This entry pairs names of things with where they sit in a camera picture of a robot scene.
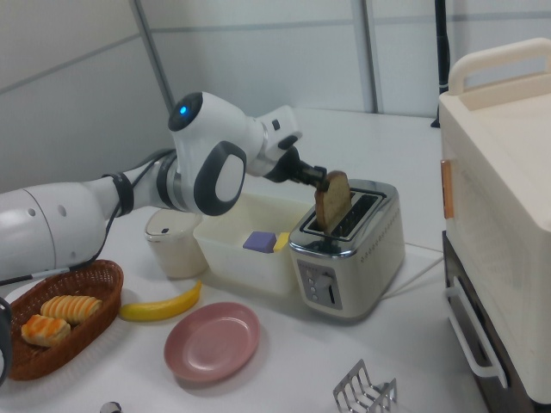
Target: appliance handle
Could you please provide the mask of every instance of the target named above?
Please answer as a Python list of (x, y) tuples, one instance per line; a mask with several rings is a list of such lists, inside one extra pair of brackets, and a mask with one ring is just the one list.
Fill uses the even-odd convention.
[[(499, 363), (498, 357), (496, 356), (495, 351), (493, 351), (493, 347), (490, 343), (490, 340), (488, 340), (486, 332), (482, 328), (482, 325), (480, 324), (479, 319), (476, 317), (473, 307), (471, 306), (471, 303), (468, 301), (467, 295), (465, 294), (463, 287), (457, 280), (457, 277), (454, 277), (454, 285), (444, 290), (443, 296), (444, 296), (444, 301), (446, 303), (446, 307), (449, 313), (448, 314), (449, 321), (451, 322), (451, 325), (454, 328), (455, 335), (457, 336), (457, 339), (461, 344), (463, 353), (465, 354), (468, 365), (471, 367), (471, 370), (473, 370), (473, 373), (479, 377), (484, 377), (484, 378), (497, 377), (499, 379), (499, 382), (503, 386), (503, 388), (506, 389), (508, 385), (507, 385), (507, 378), (505, 377), (505, 371), (501, 367), (501, 363)], [(476, 334), (480, 340), (480, 343), (482, 344), (482, 347), (484, 347), (484, 351), (486, 352), (486, 355), (488, 356), (488, 358), (490, 359), (490, 362), (492, 363), (491, 366), (483, 367), (474, 358), (473, 351), (469, 347), (467, 338), (463, 334), (463, 330), (461, 329), (461, 326), (457, 321), (457, 317), (455, 316), (454, 310), (451, 304), (449, 303), (449, 299), (454, 297), (458, 297), (459, 300), (461, 301), (461, 304), (463, 305), (463, 308), (465, 309), (465, 312), (467, 313), (469, 320), (471, 321), (471, 324), (473, 325), (476, 331)]]
[(538, 38), (518, 41), (470, 53), (459, 59), (449, 72), (449, 94), (458, 96), (465, 92), (465, 78), (475, 71), (538, 57), (547, 58), (545, 73), (550, 73), (551, 40)]

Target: metal rack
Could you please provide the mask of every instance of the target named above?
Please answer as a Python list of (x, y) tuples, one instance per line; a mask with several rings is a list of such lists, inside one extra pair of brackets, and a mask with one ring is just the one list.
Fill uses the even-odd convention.
[(335, 387), (333, 396), (340, 412), (343, 411), (342, 401), (346, 404), (346, 411), (351, 413), (391, 411), (392, 403), (398, 399), (396, 379), (390, 383), (373, 385), (365, 363), (359, 360)]

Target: white container with lid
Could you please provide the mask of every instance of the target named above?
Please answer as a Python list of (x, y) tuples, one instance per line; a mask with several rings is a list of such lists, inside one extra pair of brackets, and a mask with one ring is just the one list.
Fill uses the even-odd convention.
[(170, 278), (194, 277), (208, 268), (193, 231), (202, 222), (196, 213), (161, 209), (145, 226), (148, 241), (157, 263)]

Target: wicker basket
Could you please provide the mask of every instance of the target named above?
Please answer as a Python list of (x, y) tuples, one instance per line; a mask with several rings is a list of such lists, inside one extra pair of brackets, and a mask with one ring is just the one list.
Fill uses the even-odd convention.
[[(122, 269), (111, 261), (98, 260), (86, 268), (54, 275), (39, 282), (11, 305), (13, 363), (9, 377), (31, 380), (43, 377), (72, 360), (93, 342), (116, 318), (121, 307)], [(26, 343), (21, 327), (40, 314), (43, 303), (56, 295), (89, 295), (103, 301), (98, 311), (72, 327), (71, 334), (52, 348)]]

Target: toaster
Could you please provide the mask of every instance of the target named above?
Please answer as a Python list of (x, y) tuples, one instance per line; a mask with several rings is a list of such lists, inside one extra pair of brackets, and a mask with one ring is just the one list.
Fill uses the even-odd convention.
[(406, 248), (396, 188), (352, 179), (350, 192), (351, 208), (326, 231), (313, 206), (289, 235), (289, 250), (306, 305), (354, 320), (375, 307)]

